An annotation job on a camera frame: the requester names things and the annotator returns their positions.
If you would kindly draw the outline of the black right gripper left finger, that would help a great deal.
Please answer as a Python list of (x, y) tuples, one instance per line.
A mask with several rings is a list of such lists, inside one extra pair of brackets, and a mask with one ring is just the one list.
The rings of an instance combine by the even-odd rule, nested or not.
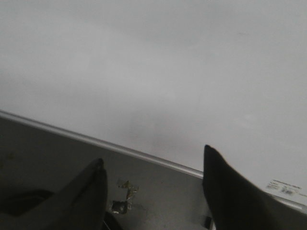
[(107, 204), (107, 173), (98, 158), (72, 181), (19, 217), (1, 215), (2, 230), (99, 230)]

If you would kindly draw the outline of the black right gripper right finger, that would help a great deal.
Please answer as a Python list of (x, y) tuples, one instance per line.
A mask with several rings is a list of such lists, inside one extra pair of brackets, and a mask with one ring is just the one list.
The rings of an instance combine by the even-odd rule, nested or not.
[(203, 193), (218, 230), (305, 230), (306, 214), (262, 191), (205, 145)]

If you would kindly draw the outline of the black robot base with dial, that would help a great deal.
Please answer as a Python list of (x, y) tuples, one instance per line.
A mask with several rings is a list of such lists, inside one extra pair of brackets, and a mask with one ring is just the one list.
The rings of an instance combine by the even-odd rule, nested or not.
[(1, 201), (0, 213), (18, 217), (53, 195), (51, 191), (38, 189), (10, 196)]

